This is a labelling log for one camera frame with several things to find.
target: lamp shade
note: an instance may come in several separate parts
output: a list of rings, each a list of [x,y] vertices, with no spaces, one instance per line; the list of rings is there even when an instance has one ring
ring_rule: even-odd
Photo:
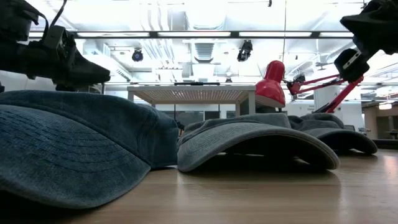
[[[262,105],[275,108],[285,107],[285,94],[280,85],[285,74],[285,65],[280,61],[272,61],[267,66],[263,80],[256,84],[256,101]]]

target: red lamp arm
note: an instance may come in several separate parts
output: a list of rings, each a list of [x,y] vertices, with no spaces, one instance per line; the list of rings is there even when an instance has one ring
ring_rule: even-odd
[[[340,85],[343,82],[345,82],[345,80],[343,80],[343,79],[336,79],[336,80],[332,80],[332,81],[330,81],[328,83],[324,83],[324,84],[321,84],[321,85],[318,85],[318,86],[314,86],[314,87],[311,87],[311,88],[300,90],[301,86],[303,86],[303,85],[308,85],[308,84],[316,83],[316,82],[323,81],[323,80],[326,80],[326,79],[329,79],[329,78],[338,78],[338,77],[339,77],[339,75],[332,75],[332,76],[329,76],[329,77],[318,78],[318,79],[310,80],[310,81],[307,81],[307,82],[297,82],[297,81],[296,82],[288,82],[287,83],[287,88],[289,89],[290,94],[297,95],[299,93],[305,93],[306,91],[317,90],[317,89],[320,89],[320,88],[323,88],[323,87],[326,87],[326,86]],[[336,107],[362,81],[363,81],[363,76],[361,76],[355,82],[349,83],[348,86],[343,91],[341,91],[341,93],[338,96],[336,96],[336,98],[332,102],[326,104],[325,106],[322,106],[321,108],[317,109],[314,112],[315,113],[333,113],[334,110],[336,109]]]

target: ceiling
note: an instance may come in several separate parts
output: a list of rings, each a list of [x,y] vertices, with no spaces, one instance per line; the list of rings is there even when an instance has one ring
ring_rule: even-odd
[[[62,1],[28,0],[49,21]],[[57,24],[72,31],[148,30],[302,30],[345,31],[341,17],[358,14],[362,0],[72,0]],[[32,26],[43,30],[45,22]],[[236,57],[244,39],[87,39],[79,40],[80,51],[112,71],[111,82],[258,82],[272,60],[281,60],[285,78],[304,73],[307,80],[337,73],[333,65],[340,52],[354,45],[350,39],[252,39],[252,55],[246,62]],[[135,48],[144,59],[133,62]],[[324,67],[315,64],[331,63]],[[358,91],[362,99],[398,98],[398,55],[378,52],[370,61]],[[310,97],[312,92],[301,95]]]

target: wooden surface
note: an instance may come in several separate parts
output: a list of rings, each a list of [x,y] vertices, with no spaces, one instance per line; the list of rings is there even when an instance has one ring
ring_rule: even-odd
[[[344,155],[331,172],[219,157],[191,174],[153,171],[126,195],[93,210],[5,210],[10,222],[398,223],[398,151]]]

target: cable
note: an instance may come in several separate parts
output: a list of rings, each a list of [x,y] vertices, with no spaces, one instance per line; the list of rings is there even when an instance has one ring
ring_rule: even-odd
[[[285,0],[285,27],[284,27],[284,48],[282,49],[282,63],[285,60],[285,43],[286,43],[286,11],[287,11],[287,0]]]
[[[59,19],[59,17],[61,16],[62,12],[63,12],[63,8],[65,7],[65,5],[67,4],[67,0],[63,0],[63,4],[60,8],[60,10],[58,11],[57,15],[55,15],[53,21],[51,22],[50,27],[54,26],[55,23],[57,22],[57,20]]]
[[[43,31],[43,37],[42,37],[42,39],[44,39],[47,36],[47,33],[49,32],[49,21],[47,20],[45,15],[43,15],[41,12],[39,12],[39,16],[43,17],[43,19],[45,20],[45,27],[44,27],[44,31]]]

